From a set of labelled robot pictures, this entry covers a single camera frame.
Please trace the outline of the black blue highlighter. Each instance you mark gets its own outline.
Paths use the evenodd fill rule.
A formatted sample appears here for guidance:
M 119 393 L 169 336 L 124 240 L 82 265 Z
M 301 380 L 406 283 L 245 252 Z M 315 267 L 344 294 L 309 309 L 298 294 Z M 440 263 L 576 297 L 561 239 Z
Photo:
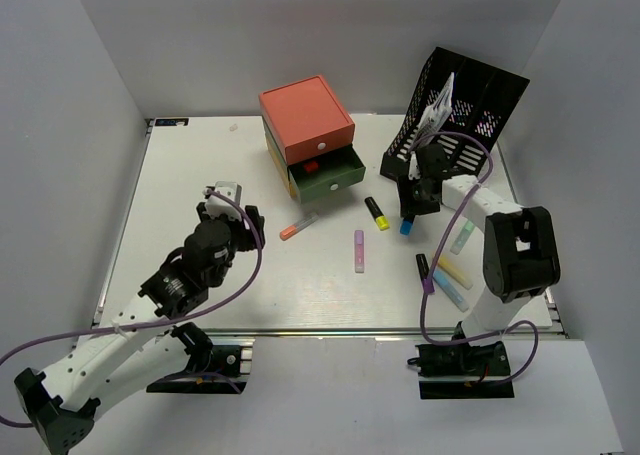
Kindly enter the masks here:
M 404 217 L 399 228 L 399 233 L 403 236 L 409 236 L 413 228 L 413 224 L 413 217 Z

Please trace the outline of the black yellow highlighter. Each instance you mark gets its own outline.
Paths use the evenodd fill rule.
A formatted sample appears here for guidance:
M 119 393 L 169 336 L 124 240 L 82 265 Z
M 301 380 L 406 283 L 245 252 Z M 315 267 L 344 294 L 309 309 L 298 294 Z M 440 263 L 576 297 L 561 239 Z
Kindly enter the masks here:
M 375 199 L 369 196 L 365 198 L 364 202 L 378 229 L 380 231 L 388 230 L 390 228 L 389 222 Z

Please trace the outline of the orange grey highlighter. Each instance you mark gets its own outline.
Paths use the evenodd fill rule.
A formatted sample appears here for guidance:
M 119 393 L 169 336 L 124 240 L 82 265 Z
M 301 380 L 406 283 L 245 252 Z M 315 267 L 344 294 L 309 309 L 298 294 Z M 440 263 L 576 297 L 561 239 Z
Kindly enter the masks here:
M 315 212 L 309 213 L 308 215 L 306 215 L 302 219 L 300 219 L 300 220 L 296 221 L 295 223 L 289 225 L 288 227 L 284 228 L 279 233 L 279 238 L 282 241 L 289 240 L 291 237 L 293 237 L 297 233 L 301 232 L 302 230 L 306 229 L 307 227 L 309 227 L 310 225 L 315 223 L 318 220 L 318 218 L 319 218 L 319 215 L 317 213 L 315 213 Z

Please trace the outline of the white printed paper booklet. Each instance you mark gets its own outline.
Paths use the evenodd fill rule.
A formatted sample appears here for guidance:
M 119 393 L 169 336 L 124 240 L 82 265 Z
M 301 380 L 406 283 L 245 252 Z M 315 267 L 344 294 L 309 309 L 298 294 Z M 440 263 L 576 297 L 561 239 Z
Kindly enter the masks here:
M 420 119 L 417 131 L 411 140 L 408 152 L 411 153 L 427 135 L 440 131 L 453 111 L 452 96 L 455 73 L 451 72 L 436 100 L 428 105 Z

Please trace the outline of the green drawer box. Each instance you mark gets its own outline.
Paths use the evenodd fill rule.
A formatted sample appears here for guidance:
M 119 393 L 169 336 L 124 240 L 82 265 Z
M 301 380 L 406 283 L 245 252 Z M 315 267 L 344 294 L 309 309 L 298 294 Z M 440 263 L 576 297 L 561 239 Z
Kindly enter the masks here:
M 267 124 L 263 124 L 265 140 L 269 139 L 273 146 L 277 147 L 276 140 Z M 302 165 L 310 160 L 316 160 L 320 169 L 314 173 L 306 173 Z M 302 162 L 287 165 L 289 179 L 292 182 L 297 199 L 300 204 L 305 204 L 323 197 L 332 192 L 341 190 L 360 183 L 365 176 L 366 167 L 354 150 L 348 145 L 325 155 L 312 157 Z

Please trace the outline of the black purple highlighter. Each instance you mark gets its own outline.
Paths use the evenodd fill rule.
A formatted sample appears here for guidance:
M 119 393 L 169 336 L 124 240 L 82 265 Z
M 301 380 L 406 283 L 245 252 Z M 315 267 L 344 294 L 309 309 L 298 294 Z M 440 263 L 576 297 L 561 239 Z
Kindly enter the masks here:
M 416 256 L 416 264 L 420 277 L 423 294 L 426 296 L 431 295 L 434 292 L 433 281 L 429 277 L 429 265 L 427 257 L 424 253 L 418 253 Z

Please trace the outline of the black orange highlighter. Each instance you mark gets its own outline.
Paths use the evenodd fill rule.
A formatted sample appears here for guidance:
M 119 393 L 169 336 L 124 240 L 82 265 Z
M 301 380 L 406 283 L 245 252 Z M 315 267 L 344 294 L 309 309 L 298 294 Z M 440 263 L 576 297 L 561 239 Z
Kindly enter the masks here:
M 310 160 L 302 165 L 306 173 L 314 173 L 320 169 L 320 165 L 316 160 Z

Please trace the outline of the yellow bottom drawer box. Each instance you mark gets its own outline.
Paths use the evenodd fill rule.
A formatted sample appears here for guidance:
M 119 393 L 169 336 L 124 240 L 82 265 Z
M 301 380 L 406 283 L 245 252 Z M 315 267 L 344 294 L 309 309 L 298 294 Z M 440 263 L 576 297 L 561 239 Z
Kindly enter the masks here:
M 295 188 L 292 184 L 292 182 L 289 179 L 289 172 L 288 172 L 288 168 L 286 166 L 286 164 L 282 161 L 280 153 L 278 151 L 277 148 L 275 148 L 273 146 L 273 144 L 271 143 L 271 141 L 269 139 L 266 139 L 266 146 L 267 146 L 267 150 L 271 156 L 271 159 L 276 167 L 276 170 L 279 173 L 279 176 L 284 184 L 284 186 L 287 189 L 287 192 L 289 193 L 289 196 L 296 200 L 297 199 L 297 195 L 296 195 L 296 191 Z

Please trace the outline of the coral top drawer box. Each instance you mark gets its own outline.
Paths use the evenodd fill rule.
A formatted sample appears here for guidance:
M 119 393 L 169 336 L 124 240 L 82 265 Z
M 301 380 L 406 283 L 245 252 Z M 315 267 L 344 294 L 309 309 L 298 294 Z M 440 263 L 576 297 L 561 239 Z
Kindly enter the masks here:
M 259 103 L 288 165 L 353 143 L 355 123 L 321 75 L 264 91 Z

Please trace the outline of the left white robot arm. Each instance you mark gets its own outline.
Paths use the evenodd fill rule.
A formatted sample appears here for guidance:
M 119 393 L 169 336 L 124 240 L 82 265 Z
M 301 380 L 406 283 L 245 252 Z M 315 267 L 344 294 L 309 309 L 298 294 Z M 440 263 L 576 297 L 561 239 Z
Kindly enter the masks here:
M 50 453 L 68 453 L 110 408 L 148 385 L 212 371 L 214 346 L 187 317 L 223 283 L 237 253 L 265 244 L 258 208 L 230 208 L 224 212 L 217 197 L 201 202 L 194 231 L 141 285 L 107 333 L 95 333 L 42 370 L 26 368 L 16 376 L 22 408 Z

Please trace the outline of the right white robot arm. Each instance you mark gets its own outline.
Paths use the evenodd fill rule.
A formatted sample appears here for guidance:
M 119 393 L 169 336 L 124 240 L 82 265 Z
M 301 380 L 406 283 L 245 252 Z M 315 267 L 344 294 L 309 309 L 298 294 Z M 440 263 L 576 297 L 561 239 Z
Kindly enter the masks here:
M 551 214 L 508 201 L 476 176 L 460 172 L 437 143 L 413 151 L 410 171 L 397 179 L 397 188 L 403 219 L 447 207 L 484 236 L 484 289 L 459 324 L 461 339 L 451 349 L 453 365 L 475 373 L 488 360 L 485 345 L 497 341 L 525 305 L 560 279 Z

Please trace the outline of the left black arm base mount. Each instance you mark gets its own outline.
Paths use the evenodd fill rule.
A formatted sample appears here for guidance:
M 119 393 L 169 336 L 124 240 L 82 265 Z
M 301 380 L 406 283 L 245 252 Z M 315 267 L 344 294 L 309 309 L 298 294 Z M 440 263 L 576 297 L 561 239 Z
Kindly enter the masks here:
M 178 341 L 187 361 L 147 386 L 147 393 L 241 395 L 251 370 L 251 347 L 213 341 L 193 323 L 167 333 Z

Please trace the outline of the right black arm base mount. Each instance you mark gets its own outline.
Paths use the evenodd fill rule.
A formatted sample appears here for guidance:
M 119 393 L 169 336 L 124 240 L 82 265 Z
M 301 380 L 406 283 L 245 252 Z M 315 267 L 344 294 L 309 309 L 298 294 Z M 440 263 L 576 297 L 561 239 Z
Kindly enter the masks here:
M 422 344 L 407 366 L 417 371 L 422 400 L 494 400 L 515 397 L 505 345 Z

